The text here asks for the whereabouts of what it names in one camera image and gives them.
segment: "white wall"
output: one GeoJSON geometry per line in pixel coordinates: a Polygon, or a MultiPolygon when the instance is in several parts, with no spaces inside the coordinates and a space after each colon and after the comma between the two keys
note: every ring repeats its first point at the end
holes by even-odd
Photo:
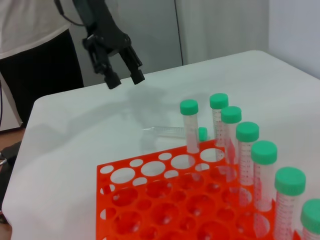
{"type": "Polygon", "coordinates": [[[320,1],[270,0],[269,52],[320,78],[320,1]]]}
{"type": "Polygon", "coordinates": [[[268,0],[176,0],[185,64],[268,50],[268,0]]]}
{"type": "MultiPolygon", "coordinates": [[[[127,33],[132,46],[143,63],[144,74],[182,65],[178,24],[173,0],[105,0],[119,26],[127,33]]],[[[63,0],[68,17],[81,23],[72,0],[63,0]]],[[[87,36],[83,27],[72,26],[71,35],[76,48],[85,86],[104,82],[104,77],[93,72],[82,39],[87,36]]],[[[117,54],[110,58],[121,79],[130,76],[126,65],[117,54]]]]}

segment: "robotic arm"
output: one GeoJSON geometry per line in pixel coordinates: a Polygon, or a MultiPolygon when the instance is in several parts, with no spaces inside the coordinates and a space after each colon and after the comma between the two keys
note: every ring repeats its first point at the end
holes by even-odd
{"type": "MultiPolygon", "coordinates": [[[[133,83],[136,85],[145,80],[139,69],[142,62],[131,46],[130,37],[117,27],[105,1],[72,1],[88,33],[87,38],[82,40],[83,46],[89,52],[94,72],[105,76],[104,81],[109,89],[121,84],[109,61],[109,57],[118,53],[131,72],[133,83]]],[[[60,0],[54,2],[59,13],[64,16],[60,0]]]]}

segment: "white tablecloth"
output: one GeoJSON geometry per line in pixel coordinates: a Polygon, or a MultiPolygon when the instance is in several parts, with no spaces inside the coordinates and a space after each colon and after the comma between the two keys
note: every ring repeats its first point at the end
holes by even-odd
{"type": "Polygon", "coordinates": [[[318,79],[260,51],[145,78],[136,86],[125,79],[114,90],[101,84],[35,103],[2,206],[12,240],[94,240],[97,165],[184,144],[148,139],[142,131],[182,127],[184,99],[198,101],[199,125],[212,137],[209,96],[220,92],[242,108],[244,121],[259,124],[260,139],[277,144],[277,168],[295,166],[307,174],[299,207],[320,197],[318,79]]]}

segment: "person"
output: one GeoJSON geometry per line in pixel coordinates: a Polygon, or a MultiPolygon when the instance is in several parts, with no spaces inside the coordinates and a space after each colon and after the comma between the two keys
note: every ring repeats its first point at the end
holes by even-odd
{"type": "Polygon", "coordinates": [[[1,0],[0,73],[24,126],[38,98],[84,87],[69,26],[54,0],[1,0]]]}

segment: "black pants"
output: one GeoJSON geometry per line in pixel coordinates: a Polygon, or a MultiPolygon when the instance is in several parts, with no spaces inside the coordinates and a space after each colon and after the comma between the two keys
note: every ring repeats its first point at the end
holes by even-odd
{"type": "Polygon", "coordinates": [[[25,126],[38,98],[84,86],[69,30],[38,47],[0,59],[0,73],[25,126]]]}

